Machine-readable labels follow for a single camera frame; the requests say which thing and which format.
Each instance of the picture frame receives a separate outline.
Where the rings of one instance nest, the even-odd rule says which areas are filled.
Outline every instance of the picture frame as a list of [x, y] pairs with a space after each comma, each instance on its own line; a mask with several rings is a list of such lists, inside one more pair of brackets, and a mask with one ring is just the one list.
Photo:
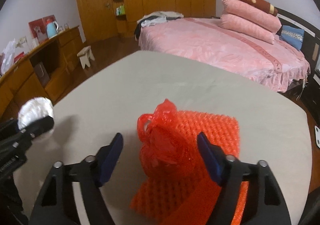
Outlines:
[[46, 27], [43, 23], [42, 18], [29, 22], [29, 28], [30, 28], [32, 37], [38, 38], [39, 44], [43, 43], [48, 39]]

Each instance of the pink bedspread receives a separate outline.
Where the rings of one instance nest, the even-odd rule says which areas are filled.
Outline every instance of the pink bedspread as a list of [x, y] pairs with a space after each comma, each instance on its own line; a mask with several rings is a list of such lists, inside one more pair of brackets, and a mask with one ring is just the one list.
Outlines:
[[222, 29], [220, 20], [184, 18], [141, 29], [142, 50], [197, 60], [240, 74], [277, 92], [292, 80], [305, 79], [309, 63], [302, 52], [275, 35], [271, 45], [245, 34]]

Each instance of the blue pillow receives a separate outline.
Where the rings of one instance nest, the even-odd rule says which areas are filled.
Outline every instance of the blue pillow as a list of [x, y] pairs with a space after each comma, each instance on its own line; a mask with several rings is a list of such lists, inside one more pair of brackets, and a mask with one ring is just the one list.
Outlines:
[[290, 26], [282, 26], [280, 39], [287, 42], [297, 50], [301, 50], [304, 30]]

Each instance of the wooden floor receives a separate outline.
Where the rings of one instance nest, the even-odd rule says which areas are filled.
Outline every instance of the wooden floor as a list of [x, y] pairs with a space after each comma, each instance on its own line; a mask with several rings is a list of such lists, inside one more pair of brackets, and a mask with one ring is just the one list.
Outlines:
[[107, 66], [120, 60], [139, 50], [138, 42], [134, 38], [118, 37], [109, 38], [107, 40], [99, 41], [91, 45], [92, 53], [95, 57], [95, 61], [91, 61], [91, 67], [82, 69], [79, 64], [78, 67], [72, 72], [72, 78], [74, 83], [70, 86], [56, 101], [63, 99], [70, 91], [79, 86], [85, 80], [90, 78], [97, 72], [105, 69]]
[[[96, 60], [92, 62], [90, 68], [86, 67], [85, 69], [82, 69], [81, 66], [78, 65], [78, 67], [72, 73], [72, 77], [74, 79], [73, 86], [69, 87], [59, 98], [59, 100], [65, 97], [70, 91], [90, 78], [92, 75], [137, 50], [139, 50], [139, 46], [134, 38], [111, 38], [92, 44], [92, 52]], [[309, 187], [309, 192], [311, 192], [320, 186], [320, 149], [316, 146], [314, 132], [314, 126], [316, 125], [316, 122], [301, 101], [296, 101], [295, 97], [292, 98], [292, 101], [299, 105], [307, 113], [308, 117], [308, 125], [312, 144], [312, 175]]]

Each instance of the white table surface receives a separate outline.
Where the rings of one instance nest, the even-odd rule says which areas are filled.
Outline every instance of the white table surface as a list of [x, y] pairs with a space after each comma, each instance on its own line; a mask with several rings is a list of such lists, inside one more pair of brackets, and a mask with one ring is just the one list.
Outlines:
[[[240, 125], [240, 160], [268, 161], [284, 194], [292, 225], [302, 214], [311, 177], [312, 154], [306, 113], [290, 100], [240, 75], [196, 61], [139, 51], [114, 63], [54, 107], [55, 131], [34, 142], [28, 162], [15, 174], [27, 214], [55, 161], [81, 161], [108, 145], [116, 132], [124, 149], [103, 197], [117, 225], [151, 224], [129, 210], [146, 176], [139, 162], [136, 123], [165, 98], [179, 110], [234, 116]], [[75, 187], [76, 202], [81, 202]], [[83, 205], [80, 219], [87, 225]]]

